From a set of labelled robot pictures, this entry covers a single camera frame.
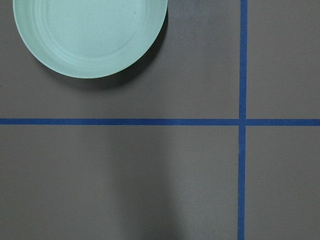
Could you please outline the light green plate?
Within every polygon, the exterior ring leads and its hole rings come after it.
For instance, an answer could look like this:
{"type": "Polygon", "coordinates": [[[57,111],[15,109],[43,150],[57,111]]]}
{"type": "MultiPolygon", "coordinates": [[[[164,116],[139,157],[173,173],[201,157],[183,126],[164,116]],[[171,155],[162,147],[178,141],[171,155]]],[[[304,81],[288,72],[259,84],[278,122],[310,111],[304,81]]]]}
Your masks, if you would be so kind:
{"type": "Polygon", "coordinates": [[[15,0],[14,20],[30,53],[73,78],[116,74],[137,62],[165,22],[166,0],[15,0]]]}

